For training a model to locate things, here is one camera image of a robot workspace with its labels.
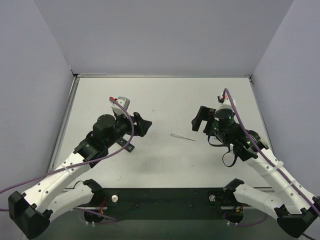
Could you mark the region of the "black remote control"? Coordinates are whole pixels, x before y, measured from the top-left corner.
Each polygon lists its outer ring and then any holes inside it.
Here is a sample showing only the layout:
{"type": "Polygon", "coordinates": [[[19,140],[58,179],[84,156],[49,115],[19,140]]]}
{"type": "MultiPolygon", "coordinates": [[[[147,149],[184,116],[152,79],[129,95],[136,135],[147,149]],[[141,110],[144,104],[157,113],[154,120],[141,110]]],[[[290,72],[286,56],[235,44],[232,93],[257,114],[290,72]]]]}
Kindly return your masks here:
{"type": "Polygon", "coordinates": [[[124,138],[119,139],[117,141],[117,144],[122,148],[124,148],[129,153],[131,153],[135,149],[135,146],[132,145],[131,143],[128,143],[128,141],[125,140],[124,138]]]}

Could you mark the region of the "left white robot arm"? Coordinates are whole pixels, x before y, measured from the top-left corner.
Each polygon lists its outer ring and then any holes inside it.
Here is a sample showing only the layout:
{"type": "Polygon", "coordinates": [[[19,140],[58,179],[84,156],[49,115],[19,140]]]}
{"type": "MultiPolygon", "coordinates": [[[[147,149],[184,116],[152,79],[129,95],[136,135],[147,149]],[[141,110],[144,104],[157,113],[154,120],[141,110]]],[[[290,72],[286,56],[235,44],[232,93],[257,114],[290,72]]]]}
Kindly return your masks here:
{"type": "Polygon", "coordinates": [[[92,179],[66,193],[62,191],[107,157],[109,148],[124,135],[144,137],[151,125],[152,122],[143,119],[138,112],[132,116],[123,112],[101,115],[92,131],[59,167],[33,187],[22,193],[15,191],[8,197],[9,217],[27,239],[33,240],[65,212],[87,203],[100,204],[103,190],[92,179]]]}

